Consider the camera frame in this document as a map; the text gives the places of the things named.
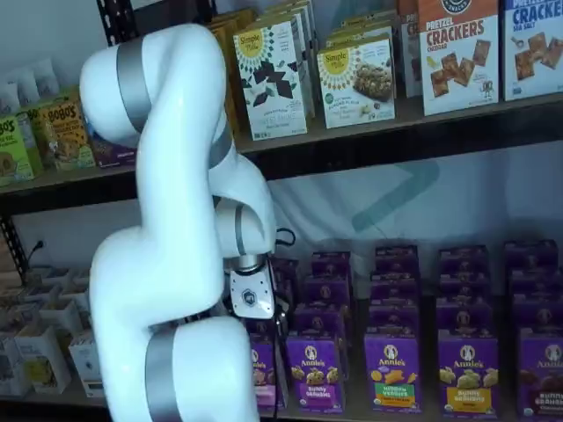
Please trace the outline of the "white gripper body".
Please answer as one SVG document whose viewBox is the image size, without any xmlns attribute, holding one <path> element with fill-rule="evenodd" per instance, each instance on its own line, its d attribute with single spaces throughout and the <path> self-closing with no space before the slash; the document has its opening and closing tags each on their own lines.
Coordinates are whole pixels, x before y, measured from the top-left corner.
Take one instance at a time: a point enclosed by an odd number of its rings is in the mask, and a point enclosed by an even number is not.
<svg viewBox="0 0 563 422">
<path fill-rule="evenodd" d="M 275 299 L 270 266 L 230 272 L 230 300 L 241 318 L 272 318 Z"/>
</svg>

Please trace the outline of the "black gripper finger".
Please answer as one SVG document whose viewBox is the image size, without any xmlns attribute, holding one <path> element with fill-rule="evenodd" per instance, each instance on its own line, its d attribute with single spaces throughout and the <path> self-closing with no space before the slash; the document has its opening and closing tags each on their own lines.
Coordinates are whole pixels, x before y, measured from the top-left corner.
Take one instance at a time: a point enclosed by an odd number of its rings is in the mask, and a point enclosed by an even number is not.
<svg viewBox="0 0 563 422">
<path fill-rule="evenodd" d="M 274 324 L 276 328 L 277 338 L 283 345 L 289 333 L 289 320 L 291 317 L 291 308 L 286 301 L 276 301 L 274 308 Z"/>
</svg>

